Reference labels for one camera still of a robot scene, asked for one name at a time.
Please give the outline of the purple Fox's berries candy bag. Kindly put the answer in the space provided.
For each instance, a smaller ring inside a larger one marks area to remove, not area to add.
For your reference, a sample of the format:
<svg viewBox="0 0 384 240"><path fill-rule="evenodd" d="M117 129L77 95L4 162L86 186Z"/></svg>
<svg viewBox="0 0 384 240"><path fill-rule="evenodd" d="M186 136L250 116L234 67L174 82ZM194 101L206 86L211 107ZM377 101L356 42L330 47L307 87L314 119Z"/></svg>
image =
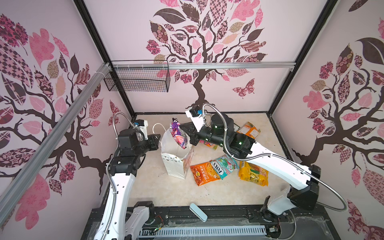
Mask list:
<svg viewBox="0 0 384 240"><path fill-rule="evenodd" d="M175 142L182 148L186 149L188 145L188 136L187 134L180 128L180 123L176 118L172 119L170 123L170 133L175 140Z"/></svg>

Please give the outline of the yellow snack packet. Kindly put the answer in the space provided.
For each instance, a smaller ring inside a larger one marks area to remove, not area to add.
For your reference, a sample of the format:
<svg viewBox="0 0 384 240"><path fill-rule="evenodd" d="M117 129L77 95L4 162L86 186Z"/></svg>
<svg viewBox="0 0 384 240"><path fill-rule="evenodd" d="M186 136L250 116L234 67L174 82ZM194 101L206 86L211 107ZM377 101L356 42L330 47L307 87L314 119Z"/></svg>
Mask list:
<svg viewBox="0 0 384 240"><path fill-rule="evenodd" d="M269 184L269 172L264 168L248 162L241 162L239 177L243 181L251 182L262 187L268 186Z"/></svg>

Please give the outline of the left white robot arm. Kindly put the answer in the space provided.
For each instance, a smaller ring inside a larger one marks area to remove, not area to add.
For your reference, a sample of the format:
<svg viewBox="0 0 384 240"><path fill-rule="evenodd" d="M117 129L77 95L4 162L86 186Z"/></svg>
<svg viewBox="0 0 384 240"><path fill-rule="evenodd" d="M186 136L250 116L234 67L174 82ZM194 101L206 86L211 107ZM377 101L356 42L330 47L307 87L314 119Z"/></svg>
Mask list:
<svg viewBox="0 0 384 240"><path fill-rule="evenodd" d="M117 135L117 149L106 170L110 191L95 240L136 240L145 223L155 218L152 201L137 202L129 217L127 211L141 159L159 149L160 139L159 134L145 137L133 128Z"/></svg>

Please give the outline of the orange snack packet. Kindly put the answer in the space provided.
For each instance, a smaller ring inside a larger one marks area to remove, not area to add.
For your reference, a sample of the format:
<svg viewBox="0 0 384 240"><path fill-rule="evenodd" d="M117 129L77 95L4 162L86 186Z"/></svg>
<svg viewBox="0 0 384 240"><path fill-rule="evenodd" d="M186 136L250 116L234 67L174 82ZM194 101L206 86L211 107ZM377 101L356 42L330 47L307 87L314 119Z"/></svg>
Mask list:
<svg viewBox="0 0 384 240"><path fill-rule="evenodd" d="M198 186L221 179L210 162L190 166L190 169Z"/></svg>

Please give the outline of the yellow-green Fox's candy bag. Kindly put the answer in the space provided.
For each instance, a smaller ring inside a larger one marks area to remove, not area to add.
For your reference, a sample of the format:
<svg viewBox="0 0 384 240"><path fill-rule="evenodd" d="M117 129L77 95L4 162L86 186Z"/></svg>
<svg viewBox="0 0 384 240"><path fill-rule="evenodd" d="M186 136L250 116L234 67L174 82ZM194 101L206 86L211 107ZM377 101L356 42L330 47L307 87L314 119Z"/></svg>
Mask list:
<svg viewBox="0 0 384 240"><path fill-rule="evenodd" d="M237 162L227 155L223 155L215 160L212 160L210 163L221 180L239 168Z"/></svg>

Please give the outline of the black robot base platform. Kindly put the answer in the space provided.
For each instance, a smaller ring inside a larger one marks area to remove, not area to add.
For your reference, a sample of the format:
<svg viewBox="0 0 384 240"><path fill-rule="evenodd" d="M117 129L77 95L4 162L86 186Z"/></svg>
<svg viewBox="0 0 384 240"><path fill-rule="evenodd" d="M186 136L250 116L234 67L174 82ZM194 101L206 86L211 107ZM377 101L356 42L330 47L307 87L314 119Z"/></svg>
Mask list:
<svg viewBox="0 0 384 240"><path fill-rule="evenodd" d="M208 215L204 223L188 206L154 207L155 218L142 230L158 231L161 228L213 227L213 226L265 226L266 236L229 237L172 237L143 238L139 240L339 240L327 211L316 206L312 211L292 209L279 217L265 220L262 205L201 206Z"/></svg>

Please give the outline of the white patterned paper bag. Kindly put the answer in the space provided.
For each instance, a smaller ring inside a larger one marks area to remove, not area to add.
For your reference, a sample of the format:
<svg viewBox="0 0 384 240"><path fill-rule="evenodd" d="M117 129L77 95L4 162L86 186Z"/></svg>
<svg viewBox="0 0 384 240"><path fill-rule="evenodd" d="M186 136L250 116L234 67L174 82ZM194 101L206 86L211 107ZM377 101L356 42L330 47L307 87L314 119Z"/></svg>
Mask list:
<svg viewBox="0 0 384 240"><path fill-rule="evenodd" d="M170 128L166 129L162 124L156 123L152 127L152 132L155 134L156 126L161 126L164 133L161 134L160 148L161 158L169 176L186 179L188 169L194 155L194 147L190 144L188 136L188 145L186 149L182 149L173 139Z"/></svg>

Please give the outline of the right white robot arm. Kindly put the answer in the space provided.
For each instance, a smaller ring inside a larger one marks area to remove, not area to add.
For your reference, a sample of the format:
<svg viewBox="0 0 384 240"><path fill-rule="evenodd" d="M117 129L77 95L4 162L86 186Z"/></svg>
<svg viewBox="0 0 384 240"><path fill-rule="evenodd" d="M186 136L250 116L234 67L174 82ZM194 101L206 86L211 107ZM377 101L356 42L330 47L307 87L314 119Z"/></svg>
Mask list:
<svg viewBox="0 0 384 240"><path fill-rule="evenodd" d="M279 216L293 208L315 209L319 185L310 175L314 173L319 177L321 171L318 167L296 164L268 150L255 139L236 132L234 120L226 114L214 114L210 124L206 123L200 110L186 111L186 115L191 122L181 124L181 129L189 136L192 145L206 141L220 146L231 158L261 167L289 183L289 187L278 195L266 198L262 208L264 212Z"/></svg>

